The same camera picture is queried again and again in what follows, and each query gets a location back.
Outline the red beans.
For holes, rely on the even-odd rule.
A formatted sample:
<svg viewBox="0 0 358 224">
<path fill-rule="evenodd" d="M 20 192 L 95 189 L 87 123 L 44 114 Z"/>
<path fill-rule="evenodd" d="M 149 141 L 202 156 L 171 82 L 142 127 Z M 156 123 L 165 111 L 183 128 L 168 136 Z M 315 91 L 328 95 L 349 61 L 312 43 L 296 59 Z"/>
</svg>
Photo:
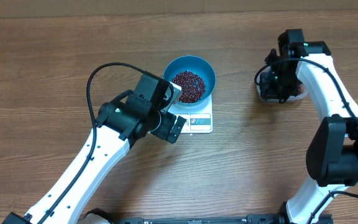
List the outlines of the red beans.
<svg viewBox="0 0 358 224">
<path fill-rule="evenodd" d="M 182 103 L 196 103 L 206 91 L 204 80 L 188 70 L 176 74 L 172 82 L 182 88 L 182 94 L 179 98 Z"/>
</svg>

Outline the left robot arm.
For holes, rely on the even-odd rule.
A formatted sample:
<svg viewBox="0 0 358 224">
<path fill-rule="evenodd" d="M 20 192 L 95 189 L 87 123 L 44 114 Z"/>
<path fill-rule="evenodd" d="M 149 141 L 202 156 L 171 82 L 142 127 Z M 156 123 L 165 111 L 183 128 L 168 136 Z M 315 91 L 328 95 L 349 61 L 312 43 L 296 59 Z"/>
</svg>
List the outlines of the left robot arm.
<svg viewBox="0 0 358 224">
<path fill-rule="evenodd" d="M 181 87 L 144 72 L 134 90 L 104 103 L 92 115 L 84 146 L 55 185 L 25 215 L 11 212 L 5 223 L 78 223 L 86 204 L 110 170 L 137 140 L 153 134 L 175 143 L 185 119 L 169 113 Z"/>
</svg>

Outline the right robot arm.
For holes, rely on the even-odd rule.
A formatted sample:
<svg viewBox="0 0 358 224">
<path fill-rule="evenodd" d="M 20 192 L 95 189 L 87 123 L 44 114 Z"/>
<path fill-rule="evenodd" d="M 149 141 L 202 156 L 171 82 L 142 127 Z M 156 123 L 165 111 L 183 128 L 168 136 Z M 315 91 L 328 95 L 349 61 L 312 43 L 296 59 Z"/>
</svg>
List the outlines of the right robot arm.
<svg viewBox="0 0 358 224">
<path fill-rule="evenodd" d="M 323 41 L 308 42 L 300 29 L 278 37 L 254 82 L 263 101 L 286 103 L 310 95 L 320 125 L 306 152 L 308 176 L 297 193 L 273 214 L 247 223 L 332 223 L 324 209 L 358 183 L 358 104 L 339 78 Z"/>
</svg>

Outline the white digital kitchen scale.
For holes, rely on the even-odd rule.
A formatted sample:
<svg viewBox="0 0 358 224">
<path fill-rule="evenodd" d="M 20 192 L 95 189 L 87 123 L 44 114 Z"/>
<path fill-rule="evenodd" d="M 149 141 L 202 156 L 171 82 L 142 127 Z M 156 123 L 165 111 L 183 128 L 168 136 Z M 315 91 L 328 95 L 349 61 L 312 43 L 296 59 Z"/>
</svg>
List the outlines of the white digital kitchen scale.
<svg viewBox="0 0 358 224">
<path fill-rule="evenodd" d="M 177 102 L 168 110 L 186 119 L 182 134 L 209 134 L 213 131 L 213 98 L 208 96 L 201 103 Z"/>
</svg>

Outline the teal bowl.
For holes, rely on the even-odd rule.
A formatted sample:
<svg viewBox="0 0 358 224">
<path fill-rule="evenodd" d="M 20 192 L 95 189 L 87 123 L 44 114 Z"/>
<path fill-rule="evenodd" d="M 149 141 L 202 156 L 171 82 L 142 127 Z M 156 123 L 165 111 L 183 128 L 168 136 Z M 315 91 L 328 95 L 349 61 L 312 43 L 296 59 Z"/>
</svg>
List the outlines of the teal bowl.
<svg viewBox="0 0 358 224">
<path fill-rule="evenodd" d="M 181 56 L 170 62 L 163 78 L 181 87 L 178 102 L 185 106 L 206 101 L 216 87 L 216 74 L 212 66 L 194 55 Z"/>
</svg>

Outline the clear plastic container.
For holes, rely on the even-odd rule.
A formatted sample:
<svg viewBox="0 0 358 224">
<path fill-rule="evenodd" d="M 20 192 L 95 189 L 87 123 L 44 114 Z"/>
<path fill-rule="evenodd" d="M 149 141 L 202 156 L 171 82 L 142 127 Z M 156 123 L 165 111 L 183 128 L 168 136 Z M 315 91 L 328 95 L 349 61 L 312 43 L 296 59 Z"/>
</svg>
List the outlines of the clear plastic container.
<svg viewBox="0 0 358 224">
<path fill-rule="evenodd" d="M 265 67 L 257 72 L 254 77 L 254 83 L 260 100 L 269 103 L 286 103 L 302 100 L 308 94 L 304 84 L 297 80 L 296 88 L 285 100 L 277 93 L 278 77 L 279 75 L 271 67 Z"/>
</svg>

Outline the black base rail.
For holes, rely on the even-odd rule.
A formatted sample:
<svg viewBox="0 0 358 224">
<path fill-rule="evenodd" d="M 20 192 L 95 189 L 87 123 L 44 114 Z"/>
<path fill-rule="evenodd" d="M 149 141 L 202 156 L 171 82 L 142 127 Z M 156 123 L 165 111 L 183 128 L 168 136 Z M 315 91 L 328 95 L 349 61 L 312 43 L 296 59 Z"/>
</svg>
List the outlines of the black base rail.
<svg viewBox="0 0 358 224">
<path fill-rule="evenodd" d="M 213 218 L 114 218 L 110 213 L 99 208 L 92 209 L 77 221 L 77 224 L 284 224 L 289 221 L 283 209 L 278 213 L 248 214 L 244 217 L 213 217 Z"/>
</svg>

